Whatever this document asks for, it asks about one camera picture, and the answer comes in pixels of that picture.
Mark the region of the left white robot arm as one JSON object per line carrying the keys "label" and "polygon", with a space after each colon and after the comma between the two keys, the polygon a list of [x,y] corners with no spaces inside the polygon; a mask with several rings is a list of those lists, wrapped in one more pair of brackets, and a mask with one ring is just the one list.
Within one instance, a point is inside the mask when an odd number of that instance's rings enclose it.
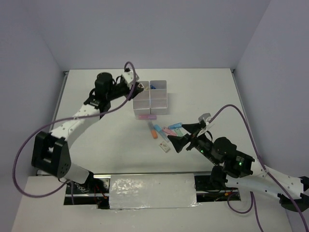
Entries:
{"label": "left white robot arm", "polygon": [[73,181],[84,193],[91,192],[103,183],[94,178],[93,172],[71,161],[70,147],[90,126],[99,122],[110,111],[111,101],[125,97],[128,101],[143,92],[139,76],[126,68],[121,76],[113,79],[108,72],[101,72],[95,87],[79,111],[57,128],[39,132],[35,137],[31,165],[58,179]]}

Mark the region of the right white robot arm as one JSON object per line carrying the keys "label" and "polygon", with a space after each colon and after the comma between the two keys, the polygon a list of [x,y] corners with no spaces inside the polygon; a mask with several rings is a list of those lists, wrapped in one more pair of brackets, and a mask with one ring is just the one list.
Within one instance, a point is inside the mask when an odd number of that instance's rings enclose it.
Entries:
{"label": "right white robot arm", "polygon": [[305,211],[309,197],[304,193],[309,188],[308,177],[292,177],[268,167],[263,167],[253,158],[237,149],[226,137],[212,139],[212,134],[202,130],[205,122],[184,124],[188,133],[184,136],[168,135],[175,151],[196,149],[214,166],[209,183],[216,190],[230,188],[247,189],[271,196],[290,211]]}

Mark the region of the light blue highlighter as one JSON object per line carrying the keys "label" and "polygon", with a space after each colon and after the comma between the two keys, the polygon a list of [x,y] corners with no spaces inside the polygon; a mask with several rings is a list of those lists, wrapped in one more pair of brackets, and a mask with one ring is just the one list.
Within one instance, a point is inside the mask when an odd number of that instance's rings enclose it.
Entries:
{"label": "light blue highlighter", "polygon": [[155,124],[154,125],[154,129],[156,130],[156,132],[162,137],[162,139],[166,142],[166,143],[169,143],[170,140],[168,139],[168,137],[166,136],[165,132],[163,132],[162,128]]}

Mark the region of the pink highlighter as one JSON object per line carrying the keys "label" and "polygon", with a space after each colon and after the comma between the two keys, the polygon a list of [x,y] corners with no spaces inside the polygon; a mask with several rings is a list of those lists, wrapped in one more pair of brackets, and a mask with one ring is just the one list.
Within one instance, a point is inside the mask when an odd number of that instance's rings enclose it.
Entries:
{"label": "pink highlighter", "polygon": [[137,120],[157,120],[156,115],[138,115],[136,116]]}

